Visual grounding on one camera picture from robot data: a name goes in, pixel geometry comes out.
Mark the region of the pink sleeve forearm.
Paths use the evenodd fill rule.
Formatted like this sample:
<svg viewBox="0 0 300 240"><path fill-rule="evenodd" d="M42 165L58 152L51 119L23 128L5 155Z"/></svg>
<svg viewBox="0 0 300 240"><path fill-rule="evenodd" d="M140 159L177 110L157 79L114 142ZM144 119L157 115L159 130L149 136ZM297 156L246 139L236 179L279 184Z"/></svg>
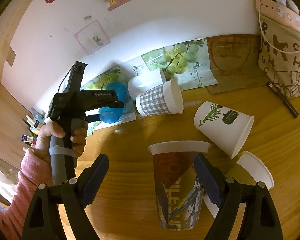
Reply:
<svg viewBox="0 0 300 240"><path fill-rule="evenodd" d="M52 185L51 165L33 153L25 153L18 178L17 194L5 211L0 210L0 235L5 239L21 239L26 214L38 185Z"/></svg>

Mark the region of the person left hand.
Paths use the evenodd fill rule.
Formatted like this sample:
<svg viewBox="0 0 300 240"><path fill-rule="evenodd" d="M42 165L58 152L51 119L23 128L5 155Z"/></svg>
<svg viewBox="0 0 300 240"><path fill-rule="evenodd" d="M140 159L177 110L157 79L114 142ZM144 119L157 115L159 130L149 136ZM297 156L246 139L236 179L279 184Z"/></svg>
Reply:
<svg viewBox="0 0 300 240"><path fill-rule="evenodd" d="M83 154L84 148L87 144L87 130L88 123L84 121L82 126L80 128L75 129L74 134L70 137L71 142L74 143L73 150L77 153L78 157L80 157ZM65 135L66 133L56 122L44 125L39 131L36 144L33 147L33 154L39 159L42 159L46 163L50 164L50 138L52 136L55 136L57 138L64 138Z"/></svg>

